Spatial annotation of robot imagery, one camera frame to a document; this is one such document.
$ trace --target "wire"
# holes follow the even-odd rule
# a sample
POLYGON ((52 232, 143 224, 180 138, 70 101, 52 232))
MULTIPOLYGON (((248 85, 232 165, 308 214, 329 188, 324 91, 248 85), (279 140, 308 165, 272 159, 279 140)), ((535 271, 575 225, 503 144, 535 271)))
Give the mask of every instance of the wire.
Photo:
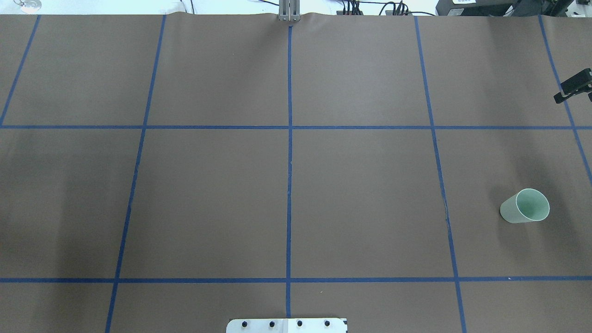
POLYGON ((362 4, 378 4, 378 5, 384 5, 384 4, 388 4, 389 2, 374 2, 374 1, 358 1, 362 4))
POLYGON ((432 14, 431 12, 405 12, 402 15, 407 15, 407 14, 427 14, 427 15, 431 15, 431 16, 436 16, 436 15, 432 14))
POLYGON ((258 1, 265 2, 266 4, 271 4, 271 5, 274 5, 274 6, 279 6, 278 4, 274 4, 273 2, 267 1, 267 0, 258 0, 258 1))
POLYGON ((393 15, 403 15, 404 13, 409 12, 409 6, 407 6, 406 4, 404 4, 402 1, 399 3, 399 6, 397 6, 397 10, 394 11, 392 14, 393 15))
POLYGON ((348 2, 348 7, 346 8, 345 3, 341 0, 343 5, 343 15, 362 15, 362 11, 360 10, 360 3, 363 1, 357 0, 345 0, 348 2))
POLYGON ((386 3, 384 4, 384 6, 382 6, 382 9, 380 10, 380 13, 378 13, 378 16, 382 15, 382 11, 383 11, 383 10, 384 10, 384 8, 386 8, 388 5, 392 5, 392 12, 393 12, 393 13, 395 12, 395 6, 396 6, 397 4, 395 4, 393 1, 389 1, 389 2, 386 2, 386 3))

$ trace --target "light green cup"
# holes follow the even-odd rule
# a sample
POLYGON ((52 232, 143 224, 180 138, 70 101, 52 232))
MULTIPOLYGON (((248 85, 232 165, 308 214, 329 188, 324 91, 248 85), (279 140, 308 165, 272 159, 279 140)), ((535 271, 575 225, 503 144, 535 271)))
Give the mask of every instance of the light green cup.
POLYGON ((525 188, 504 201, 501 216, 510 223, 543 221, 549 216, 549 201, 537 190, 525 188))

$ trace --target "table surface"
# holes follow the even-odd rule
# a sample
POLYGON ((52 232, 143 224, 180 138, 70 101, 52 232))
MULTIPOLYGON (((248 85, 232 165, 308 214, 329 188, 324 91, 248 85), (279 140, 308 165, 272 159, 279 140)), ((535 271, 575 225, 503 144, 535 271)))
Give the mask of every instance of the table surface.
POLYGON ((0 331, 588 330, 591 25, 3 17, 0 331))

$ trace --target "blue tape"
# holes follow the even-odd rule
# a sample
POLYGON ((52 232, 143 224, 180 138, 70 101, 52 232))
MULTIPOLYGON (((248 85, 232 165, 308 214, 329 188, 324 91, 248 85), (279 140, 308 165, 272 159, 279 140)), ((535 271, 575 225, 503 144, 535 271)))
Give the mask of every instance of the blue tape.
POLYGON ((114 278, 4 277, 0 283, 113 283, 114 278))
POLYGON ((128 130, 142 129, 142 125, 3 125, 0 129, 68 129, 68 130, 128 130))
MULTIPOLYGON (((143 125, 2 125, 0 129, 143 129, 143 125)), ((435 125, 437 130, 572 130, 571 126, 443 126, 435 125)), ((146 129, 160 130, 288 130, 282 125, 147 125, 146 129)), ((431 130, 431 126, 422 125, 335 125, 335 126, 292 126, 293 130, 431 130)), ((592 126, 576 126, 578 130, 592 130, 592 126)))
POLYGON ((454 282, 453 277, 294 277, 292 283, 454 282))
POLYGON ((195 129, 195 130, 287 130, 288 126, 225 126, 225 125, 148 125, 147 129, 195 129))
POLYGON ((136 156, 136 166, 134 167, 134 177, 131 180, 130 198, 127 203, 126 221, 123 226, 123 233, 121 235, 121 245, 119 248, 119 256, 117 258, 117 266, 115 268, 115 281, 113 282, 113 289, 111 291, 111 301, 109 303, 109 312, 107 313, 107 323, 105 325, 105 333, 111 330, 111 321, 113 319, 113 310, 115 308, 115 300, 117 298, 117 288, 121 274, 121 263, 123 262, 123 253, 126 248, 127 232, 130 226, 131 206, 134 201, 134 194, 136 192, 136 181, 138 179, 138 170, 140 169, 140 161, 142 158, 142 150, 144 148, 144 138, 146 137, 146 126, 148 124, 148 116, 150 114, 150 104, 152 102, 152 92, 154 90, 154 83, 156 80, 156 71, 158 69, 158 60, 160 58, 160 48, 162 46, 162 37, 165 32, 166 15, 162 16, 162 23, 160 24, 160 35, 158 37, 158 46, 156 47, 156 57, 154 60, 154 67, 152 69, 152 78, 150 80, 150 89, 148 91, 148 100, 146 101, 146 111, 144 112, 144 123, 142 133, 140 135, 140 143, 138 145, 138 154, 136 156))
POLYGON ((286 318, 290 318, 292 276, 292 26, 288 27, 288 193, 286 225, 286 318))
POLYGON ((487 276, 460 277, 461 282, 492 281, 592 281, 592 276, 487 276))
POLYGON ((17 87, 18 78, 19 76, 21 76, 22 67, 25 65, 25 60, 27 59, 27 55, 29 54, 29 50, 31 49, 31 44, 33 43, 33 38, 35 38, 35 32, 37 32, 37 27, 39 26, 40 20, 41 15, 38 15, 37 19, 35 20, 35 24, 33 25, 33 30, 31 31, 29 41, 27 42, 27 47, 25 47, 25 52, 22 54, 21 62, 18 64, 17 74, 14 76, 14 80, 12 81, 10 91, 8 92, 8 97, 6 98, 6 103, 4 104, 2 115, 0 116, 0 126, 4 123, 4 118, 6 117, 6 113, 8 112, 10 100, 12 99, 12 95, 14 94, 14 89, 16 89, 17 87))
MULTIPOLYGON (((238 278, 119 278, 118 283, 207 284, 207 283, 428 283, 455 282, 455 277, 238 277, 238 278)), ((458 277, 460 282, 492 281, 592 281, 592 276, 478 276, 458 277)), ((114 278, 4 277, 0 283, 114 283, 114 278)))
POLYGON ((442 194, 442 200, 444 201, 444 208, 446 211, 446 226, 448 227, 448 246, 450 248, 450 257, 452 260, 452 272, 455 278, 455 287, 456 287, 456 300, 458 302, 458 312, 460 315, 461 320, 461 329, 463 333, 466 333, 466 322, 465 322, 465 311, 464 306, 462 304, 462 295, 461 295, 461 284, 458 280, 458 268, 456 266, 456 254, 454 250, 454 241, 452 239, 452 227, 450 225, 450 214, 448 212, 448 201, 446 199, 446 188, 444 187, 444 177, 442 175, 442 164, 440 163, 440 152, 438 150, 437 138, 436 138, 436 128, 434 124, 434 116, 432 113, 432 101, 430 99, 430 90, 427 85, 427 74, 426 74, 426 64, 423 59, 423 49, 422 49, 422 38, 420 35, 419 30, 419 22, 417 17, 414 17, 415 20, 415 31, 417 34, 417 48, 419 49, 419 61, 422 65, 422 75, 423 75, 423 88, 426 94, 426 103, 427 103, 427 113, 430 118, 430 126, 432 127, 432 141, 434 145, 434 154, 436 156, 436 167, 438 170, 438 178, 440 181, 440 192, 442 194))

